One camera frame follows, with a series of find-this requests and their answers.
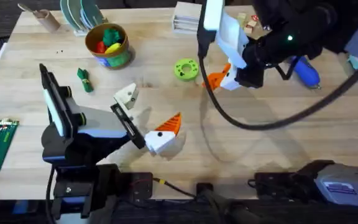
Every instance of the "green gear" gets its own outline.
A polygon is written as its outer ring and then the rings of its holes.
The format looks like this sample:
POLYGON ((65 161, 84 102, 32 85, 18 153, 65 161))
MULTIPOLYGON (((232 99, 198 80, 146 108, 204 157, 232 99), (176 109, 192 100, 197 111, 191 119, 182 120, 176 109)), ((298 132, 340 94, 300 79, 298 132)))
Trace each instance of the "green gear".
POLYGON ((198 69, 198 64, 195 60, 183 58, 176 62, 173 71, 179 80, 187 82, 197 77, 198 69))

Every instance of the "orange plastic piece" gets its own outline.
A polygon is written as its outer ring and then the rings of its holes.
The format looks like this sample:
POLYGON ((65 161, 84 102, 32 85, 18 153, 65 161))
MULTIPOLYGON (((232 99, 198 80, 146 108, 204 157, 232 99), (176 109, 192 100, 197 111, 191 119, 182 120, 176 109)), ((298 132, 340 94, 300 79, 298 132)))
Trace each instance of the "orange plastic piece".
POLYGON ((173 131, 175 133, 175 135, 177 135, 179 132, 180 126, 181 126, 181 114, 177 113, 175 116, 173 116, 171 119, 169 119, 165 123, 161 124, 155 130, 156 131, 173 131))
POLYGON ((208 75, 208 82, 211 86, 212 90, 215 90, 217 87, 221 86, 221 82, 224 78, 224 76, 228 73, 230 70, 231 64, 227 63, 224 65, 224 69, 222 72, 214 72, 208 75))

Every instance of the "wooden table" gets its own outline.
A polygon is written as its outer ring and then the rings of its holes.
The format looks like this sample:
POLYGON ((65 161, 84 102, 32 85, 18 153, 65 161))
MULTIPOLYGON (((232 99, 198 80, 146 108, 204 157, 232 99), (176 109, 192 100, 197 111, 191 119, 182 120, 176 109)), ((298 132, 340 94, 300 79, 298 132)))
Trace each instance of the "wooden table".
MULTIPOLYGON (((252 15, 251 7, 228 7, 252 15)), ((153 156, 133 143, 102 163, 116 163, 122 171, 149 171, 186 190, 197 182, 212 182, 227 197, 255 195, 246 180, 257 171, 297 170, 314 159, 333 159, 358 166, 358 84, 345 96, 313 116, 287 128, 244 131, 226 122, 195 82, 181 82, 173 74, 178 59, 196 59, 194 35, 172 32, 173 9, 104 10, 111 21, 125 28, 135 60, 123 70, 109 71, 87 51, 83 37, 75 37, 60 12, 63 24, 49 34, 29 13, 23 12, 0 61, 0 118, 21 122, 0 171, 0 199, 45 198, 50 165, 42 160, 40 137, 48 125, 42 96, 39 63, 52 71, 59 84, 69 85, 79 105, 110 111, 113 94, 135 82, 140 96, 134 108, 141 129, 152 129, 176 112, 182 112, 178 144, 163 156, 153 156), (77 68, 91 74, 95 91, 84 92, 77 68)), ((220 71, 227 58, 215 45, 206 58, 207 72, 220 71)), ((259 123, 285 118, 333 91, 347 76, 336 55, 324 51, 312 61, 321 75, 322 90, 309 90, 296 76, 282 81, 267 70, 265 86, 217 91, 225 110, 243 122, 259 123)), ((182 195, 159 185, 155 198, 182 195)))

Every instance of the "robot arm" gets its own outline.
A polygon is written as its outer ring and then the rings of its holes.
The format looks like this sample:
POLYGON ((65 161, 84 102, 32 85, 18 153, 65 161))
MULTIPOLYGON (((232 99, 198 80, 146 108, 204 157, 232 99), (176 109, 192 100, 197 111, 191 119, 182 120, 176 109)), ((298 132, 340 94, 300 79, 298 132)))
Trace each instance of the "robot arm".
POLYGON ((351 2, 334 0, 259 0, 253 1, 263 27, 272 31, 250 41, 237 20, 224 11, 224 0, 209 0, 201 12, 198 42, 201 56, 216 41, 227 55, 231 70, 221 87, 260 88, 264 70, 292 56, 314 59, 323 47, 339 53, 358 29, 358 10, 351 2))

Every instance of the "black cable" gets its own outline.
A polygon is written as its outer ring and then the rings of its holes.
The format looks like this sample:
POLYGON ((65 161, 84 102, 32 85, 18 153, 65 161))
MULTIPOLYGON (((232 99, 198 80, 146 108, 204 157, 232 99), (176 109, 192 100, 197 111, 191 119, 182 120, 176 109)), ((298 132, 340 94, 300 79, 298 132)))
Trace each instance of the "black cable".
POLYGON ((278 73, 280 74, 280 76, 283 80, 289 80, 292 76, 295 66, 297 65, 297 63, 299 62, 300 59, 301 59, 301 57, 296 57, 294 59, 294 61, 292 61, 290 68, 287 71, 287 74, 284 73, 284 71, 281 69, 281 67, 279 65, 276 65, 274 67, 276 68, 276 70, 278 71, 278 73))
POLYGON ((249 187, 251 187, 251 188, 253 188, 253 189, 256 188, 256 180, 255 180, 255 179, 249 179, 249 180, 247 181, 247 184, 248 184, 249 187))
POLYGON ((205 194, 203 195, 203 197, 209 203, 209 205, 211 207, 211 213, 212 213, 212 216, 215 218, 215 221, 217 221, 219 224, 224 224, 225 219, 224 219, 221 211, 219 210, 217 203, 213 200, 213 198, 210 198, 205 194))
MULTIPOLYGON (((160 179, 159 179, 159 178, 153 178, 153 180, 156 181, 156 182, 160 182, 160 179)), ((184 195, 186 195, 186 196, 189 196, 189 197, 192 197, 192 198, 196 198, 196 197, 197 197, 197 196, 195 196, 195 195, 193 195, 193 194, 191 194, 191 193, 189 193, 189 192, 185 192, 184 190, 179 189, 178 187, 172 185, 171 183, 169 183, 169 182, 166 181, 166 180, 165 180, 164 184, 165 184, 166 186, 170 187, 171 189, 176 190, 177 192, 182 193, 182 194, 184 194, 184 195)))
POLYGON ((297 65, 297 63, 299 62, 299 60, 301 59, 300 56, 297 56, 294 61, 292 61, 290 68, 287 71, 287 75, 285 76, 285 80, 289 80, 292 76, 293 70, 295 69, 295 66, 297 65))
POLYGON ((54 217, 50 213, 50 189, 52 188, 52 179, 53 174, 55 173, 55 166, 52 165, 50 168, 50 174, 47 185, 47 195, 45 197, 45 213, 47 214, 47 219, 49 224, 56 224, 54 217))
POLYGON ((219 113, 223 116, 223 118, 226 119, 229 123, 235 125, 238 128, 247 129, 247 130, 251 130, 251 131, 266 131, 266 130, 271 130, 271 129, 282 128, 289 124, 293 124, 293 123, 319 111, 320 109, 324 108, 325 106, 329 105, 334 100, 338 99, 341 95, 343 95, 347 90, 349 90, 355 83, 358 82, 358 70, 357 70, 342 85, 340 85, 336 90, 334 90, 328 96, 324 97, 322 100, 320 100, 319 102, 310 106, 309 108, 307 108, 297 114, 294 114, 293 116, 291 116, 289 118, 281 119, 279 121, 275 121, 275 122, 267 123, 267 124, 244 124, 244 123, 240 123, 237 120, 230 117, 222 109, 221 105, 219 104, 216 97, 214 96, 211 86, 209 85, 207 74, 205 72, 203 54, 202 53, 199 54, 198 58, 200 61, 201 74, 203 75, 203 78, 204 78, 206 90, 207 90, 208 95, 211 98, 211 101, 214 104, 215 108, 219 111, 219 113))
MULTIPOLYGON (((144 209, 144 210, 158 210, 161 208, 161 206, 157 205, 157 206, 154 206, 154 207, 147 207, 147 206, 141 206, 141 205, 137 205, 135 203, 132 203, 130 201, 127 201, 127 200, 121 200, 122 202, 124 203, 127 203, 128 205, 130 206, 133 206, 135 208, 139 208, 139 209, 144 209)), ((199 213, 199 211, 196 211, 196 210, 191 210, 191 209, 186 209, 186 208, 182 208, 181 206, 178 206, 178 205, 175 205, 175 206, 169 206, 169 208, 175 208, 177 210, 182 210, 182 211, 186 211, 186 212, 194 212, 194 213, 199 213)))

